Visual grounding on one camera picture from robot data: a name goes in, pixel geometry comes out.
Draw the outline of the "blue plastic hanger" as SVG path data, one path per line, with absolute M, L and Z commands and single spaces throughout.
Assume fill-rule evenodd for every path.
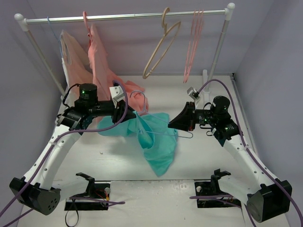
M 139 112 L 136 112 L 137 114 L 143 114 L 144 121 L 146 123 L 151 123 L 150 130 L 146 129 L 146 132 L 157 134 L 161 136 L 170 136 L 174 137 L 175 140 L 178 140 L 178 138 L 184 138 L 184 139 L 192 139 L 194 137 L 193 133 L 188 132 L 190 136 L 182 136 L 179 135 L 176 129 L 169 129 L 168 128 L 168 122 L 160 117 L 158 117 L 155 114 L 151 114 L 148 112 L 147 109 L 147 98 L 146 95 L 140 91 L 140 90 L 134 90 L 130 93 L 130 97 L 135 96 L 137 94 L 143 95 L 143 109 Z

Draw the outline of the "teal t shirt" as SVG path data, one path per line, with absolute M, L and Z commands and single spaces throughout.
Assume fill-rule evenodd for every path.
M 158 176 L 163 176 L 170 165 L 172 164 L 177 141 L 174 137 L 161 136 L 146 132 L 150 130 L 151 123 L 146 123 L 143 119 L 144 115 L 139 115 L 135 112 L 136 118 L 118 124 L 116 127 L 106 131 L 101 131 L 102 136 L 121 136 L 137 138 L 138 144 L 141 147 L 143 156 L 150 165 L 153 172 Z M 169 121 L 169 114 L 154 113 L 158 117 Z

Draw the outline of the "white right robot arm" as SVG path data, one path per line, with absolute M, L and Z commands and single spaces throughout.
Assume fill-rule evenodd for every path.
M 196 109 L 193 102 L 187 102 L 179 115 L 168 123 L 169 128 L 193 131 L 197 124 L 211 127 L 211 134 L 239 164 L 249 183 L 234 178 L 228 171 L 217 169 L 211 175 L 210 191 L 215 195 L 226 193 L 246 205 L 249 214 L 258 222 L 264 222 L 290 208 L 288 195 L 292 187 L 287 180 L 280 181 L 252 152 L 247 151 L 245 139 L 241 137 L 238 125 L 228 113 L 230 100 L 216 96 L 209 109 Z

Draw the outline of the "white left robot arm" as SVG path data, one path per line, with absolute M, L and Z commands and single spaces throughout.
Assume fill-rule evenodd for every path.
M 135 118 L 128 104 L 125 87 L 118 81 L 110 87 L 111 99 L 99 101 L 97 86 L 91 83 L 79 85 L 79 98 L 74 106 L 68 107 L 57 120 L 53 134 L 33 166 L 21 178 L 13 178 L 9 184 L 15 195 L 12 201 L 43 214 L 51 214 L 62 200 L 75 195 L 87 199 L 95 192 L 95 179 L 84 173 L 76 173 L 62 183 L 55 183 L 57 174 L 66 155 L 94 118 L 110 116 L 113 122 L 107 129 Z

